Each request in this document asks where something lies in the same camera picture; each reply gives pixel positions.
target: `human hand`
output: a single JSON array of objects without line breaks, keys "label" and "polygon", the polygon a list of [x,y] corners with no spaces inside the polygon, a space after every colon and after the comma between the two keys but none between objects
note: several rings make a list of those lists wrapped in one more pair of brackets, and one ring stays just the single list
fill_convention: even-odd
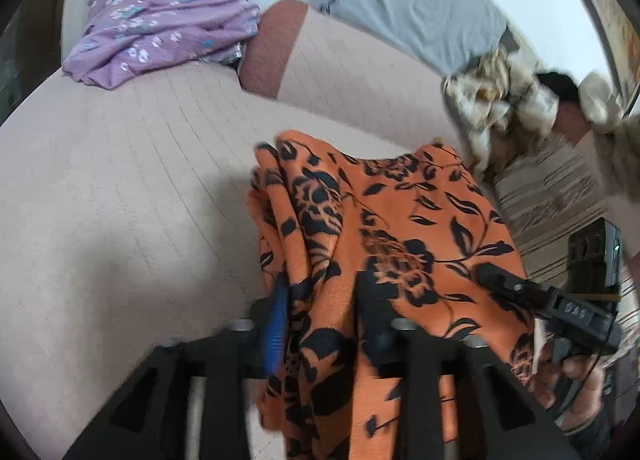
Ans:
[{"label": "human hand", "polygon": [[562,365],[550,362],[551,345],[547,343],[542,350],[538,373],[531,377],[529,391],[545,408],[550,408],[556,401],[555,393],[549,388],[555,386],[561,373],[570,379],[584,380],[580,393],[574,403],[564,412],[564,420],[560,429],[565,432],[583,426],[598,414],[602,407],[602,388],[604,385],[604,370],[599,366],[591,370],[595,357],[576,356],[562,362]]}]

